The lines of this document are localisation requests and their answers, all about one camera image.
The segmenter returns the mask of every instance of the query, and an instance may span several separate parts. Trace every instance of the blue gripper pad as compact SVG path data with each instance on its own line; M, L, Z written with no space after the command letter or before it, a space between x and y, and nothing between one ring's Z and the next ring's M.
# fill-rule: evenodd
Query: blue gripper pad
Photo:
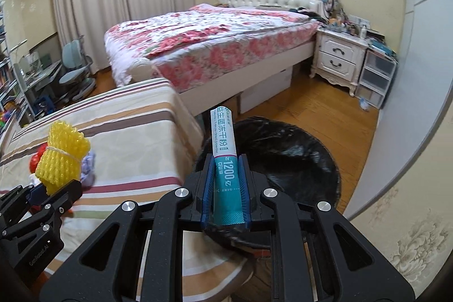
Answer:
M212 221L212 195L214 194L214 177L216 174L216 163L214 157L211 156L209 162L208 175L204 184L202 214L201 214L201 227L206 229L208 223Z
M242 201L242 213L244 217L245 227L249 228L251 223L250 216L250 196L249 187L247 185L247 177L245 176L244 159L242 155L238 160L239 165L239 186L241 188L241 201Z
M232 224L242 224L245 223L245 227L249 228L251 223L251 216L250 216L250 196L249 190L247 185L247 179L245 176L245 169L244 169L244 160L239 157L238 161L238 179L239 179L239 186L241 188L241 202L242 202L242 216L238 218L237 223L235 223L236 219L232 219L228 217L227 221ZM211 157L208 167L208 174L204 186L203 191L203 199L202 199L202 216L201 216L201 223L202 229L206 229L209 223L213 223L214 214L213 214L213 206L212 206L212 199L214 194L214 181L215 181L215 161L214 157Z

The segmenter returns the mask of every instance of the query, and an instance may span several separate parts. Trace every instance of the nightstand drawer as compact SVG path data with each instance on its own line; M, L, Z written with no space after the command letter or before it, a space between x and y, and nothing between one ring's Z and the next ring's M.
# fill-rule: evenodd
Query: nightstand drawer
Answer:
M354 45L342 42L338 39L323 37L321 40L320 50L322 52L334 55L338 58L352 63L355 63L354 54L356 49L358 48L356 48Z
M333 55L319 52L318 68L347 81L352 81L356 65Z

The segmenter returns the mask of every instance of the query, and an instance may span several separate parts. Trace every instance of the white bed frame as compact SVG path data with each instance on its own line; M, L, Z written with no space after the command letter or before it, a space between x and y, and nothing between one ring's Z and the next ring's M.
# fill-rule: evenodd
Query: white bed frame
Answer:
M220 0L220 3L228 4L229 7L256 7L260 5L287 8L305 7L316 11L324 18L328 18L323 0ZM314 53L314 44L314 42L310 42L248 65L240 70L224 74L202 86L181 93L181 98L194 116L200 114L268 77L311 57ZM132 78L134 81L148 79L148 68L145 68L145 70L136 68L135 72L132 73Z

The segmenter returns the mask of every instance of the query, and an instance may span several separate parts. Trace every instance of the pink floral bedding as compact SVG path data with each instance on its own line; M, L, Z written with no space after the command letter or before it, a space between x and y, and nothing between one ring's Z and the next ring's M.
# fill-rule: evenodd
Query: pink floral bedding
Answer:
M147 58L149 78L163 76L183 92L311 41L318 25L292 12L202 4L121 23L104 40L118 86L130 83L131 69Z

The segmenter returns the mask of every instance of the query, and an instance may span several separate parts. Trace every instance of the plastic bag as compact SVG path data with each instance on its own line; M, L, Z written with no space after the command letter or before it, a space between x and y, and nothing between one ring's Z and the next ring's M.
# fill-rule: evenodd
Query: plastic bag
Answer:
M237 155L246 154L250 169L267 176L269 187L283 191L293 200L307 205L327 201L336 205L340 198L340 174L330 152L314 136L297 126L251 117L234 124ZM195 163L203 169L206 156L212 153L208 139ZM252 248L269 248L263 232L239 230L209 232L211 238L225 245L234 241Z

